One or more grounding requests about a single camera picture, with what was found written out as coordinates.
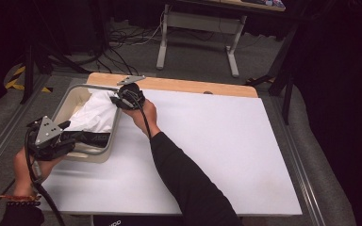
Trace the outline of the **white shorts with black waistband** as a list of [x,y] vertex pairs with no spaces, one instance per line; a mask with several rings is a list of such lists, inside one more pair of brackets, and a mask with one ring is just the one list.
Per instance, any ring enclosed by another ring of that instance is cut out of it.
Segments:
[[117,106],[112,103],[111,90],[96,90],[89,100],[70,117],[70,125],[63,136],[74,137],[78,142],[105,148],[113,130]]

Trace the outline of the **white table cover board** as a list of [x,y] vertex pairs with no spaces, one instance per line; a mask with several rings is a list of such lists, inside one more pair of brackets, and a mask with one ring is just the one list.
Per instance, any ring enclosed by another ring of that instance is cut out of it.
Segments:
[[[293,216],[301,206],[263,102],[147,89],[162,131],[200,168],[240,216]],[[121,115],[104,163],[64,160],[44,187],[72,214],[177,215],[148,138]]]

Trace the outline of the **wooden desk with white frame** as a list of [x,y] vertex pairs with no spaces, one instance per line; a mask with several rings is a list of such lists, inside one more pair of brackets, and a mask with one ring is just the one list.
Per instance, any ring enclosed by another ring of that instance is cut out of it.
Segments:
[[162,70],[165,64],[167,52],[168,28],[183,28],[206,32],[214,32],[233,36],[233,42],[224,47],[227,55],[231,75],[239,77],[238,64],[235,59],[235,51],[245,26],[248,10],[257,10],[259,13],[285,12],[286,7],[282,0],[197,0],[196,4],[209,4],[213,8],[225,10],[226,8],[241,10],[236,19],[223,16],[209,16],[202,14],[173,11],[171,4],[166,4],[160,22],[161,42],[159,46],[156,68]]

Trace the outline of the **beige plastic bin grey rim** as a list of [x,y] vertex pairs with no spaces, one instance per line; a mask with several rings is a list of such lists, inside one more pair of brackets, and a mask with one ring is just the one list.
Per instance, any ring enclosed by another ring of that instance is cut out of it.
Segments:
[[[75,85],[70,87],[61,100],[52,121],[60,124],[69,121],[70,117],[79,110],[90,98],[91,94],[96,90],[111,90],[114,93],[118,91],[116,88],[99,87],[92,85]],[[93,147],[85,143],[78,142],[75,138],[74,150],[64,155],[68,160],[104,163],[110,156],[111,140],[114,137],[117,124],[120,120],[120,109],[117,107],[116,115],[113,122],[113,130],[109,138],[108,145],[105,148]]]

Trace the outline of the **person's black printed clothing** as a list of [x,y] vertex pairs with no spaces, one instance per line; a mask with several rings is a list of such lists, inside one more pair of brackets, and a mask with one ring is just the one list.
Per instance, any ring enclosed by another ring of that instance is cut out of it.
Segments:
[[182,217],[93,216],[94,226],[185,226]]

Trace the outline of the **person's left hand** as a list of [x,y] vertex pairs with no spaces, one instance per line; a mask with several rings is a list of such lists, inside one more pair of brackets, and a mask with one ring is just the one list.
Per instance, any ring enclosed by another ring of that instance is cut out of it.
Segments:
[[[44,182],[50,175],[52,169],[60,161],[63,160],[63,156],[51,161],[39,161],[38,164],[41,169],[41,181]],[[29,170],[25,157],[25,149],[22,148],[13,157],[13,169],[15,175],[15,187],[12,195],[16,197],[29,197],[35,196],[32,181],[29,175]]]

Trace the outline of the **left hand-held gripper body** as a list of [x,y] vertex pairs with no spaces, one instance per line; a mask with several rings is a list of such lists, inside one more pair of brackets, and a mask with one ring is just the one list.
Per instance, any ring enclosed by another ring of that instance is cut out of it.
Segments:
[[61,152],[61,145],[74,142],[73,137],[62,137],[64,130],[47,116],[41,117],[27,125],[25,147],[30,154],[40,161],[51,161],[66,154]]

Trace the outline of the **black metal tripod stand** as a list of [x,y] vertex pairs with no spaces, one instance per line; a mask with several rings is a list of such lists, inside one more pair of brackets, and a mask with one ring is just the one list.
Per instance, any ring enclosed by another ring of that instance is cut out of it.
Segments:
[[25,43],[25,93],[22,104],[30,99],[36,89],[34,67],[41,74],[53,71],[50,57],[78,73],[89,73],[66,57],[70,50],[58,16],[56,0],[13,0],[13,3],[20,14],[17,28]]

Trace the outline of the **aluminium floor rail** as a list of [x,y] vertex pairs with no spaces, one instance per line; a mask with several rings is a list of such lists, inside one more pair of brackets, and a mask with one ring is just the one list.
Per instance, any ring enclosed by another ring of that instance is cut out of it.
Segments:
[[17,130],[25,125],[25,118],[39,118],[41,113],[35,113],[36,103],[39,101],[42,89],[47,84],[51,75],[42,74],[36,79],[32,86],[34,91],[24,104],[23,93],[20,91],[9,91],[0,99],[0,157]]
[[276,119],[281,127],[283,135],[286,138],[288,153],[291,158],[291,166],[293,167],[294,175],[298,181],[299,190],[304,198],[304,206],[310,216],[312,226],[326,226],[318,201],[314,194],[313,187],[309,181],[303,161],[298,152],[295,140],[292,137],[288,126],[284,123],[284,119],[281,114],[281,100],[277,97],[271,97],[271,105],[275,110]]

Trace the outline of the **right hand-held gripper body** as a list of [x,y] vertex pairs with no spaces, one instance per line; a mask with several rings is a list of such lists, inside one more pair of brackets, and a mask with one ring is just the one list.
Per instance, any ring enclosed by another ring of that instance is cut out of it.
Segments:
[[121,98],[127,104],[126,110],[141,109],[145,102],[145,97],[137,82],[143,80],[144,76],[129,75],[124,80],[117,83],[120,89],[117,92],[117,97]]

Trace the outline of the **person's right hand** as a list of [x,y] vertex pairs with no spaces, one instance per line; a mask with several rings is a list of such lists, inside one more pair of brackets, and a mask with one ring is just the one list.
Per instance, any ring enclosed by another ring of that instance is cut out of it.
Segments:
[[141,110],[125,110],[124,113],[133,120],[148,138],[152,138],[160,132],[156,123],[156,106],[148,99],[145,100]]

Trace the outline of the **yellow black hazard tape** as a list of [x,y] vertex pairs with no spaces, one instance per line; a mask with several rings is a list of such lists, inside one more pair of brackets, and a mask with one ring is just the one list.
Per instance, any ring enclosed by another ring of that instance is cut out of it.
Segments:
[[25,66],[21,66],[19,69],[17,69],[12,77],[9,79],[9,81],[6,83],[5,88],[6,89],[18,89],[18,90],[24,90],[25,86],[20,85],[17,83],[18,79],[20,78],[21,74],[25,72]]

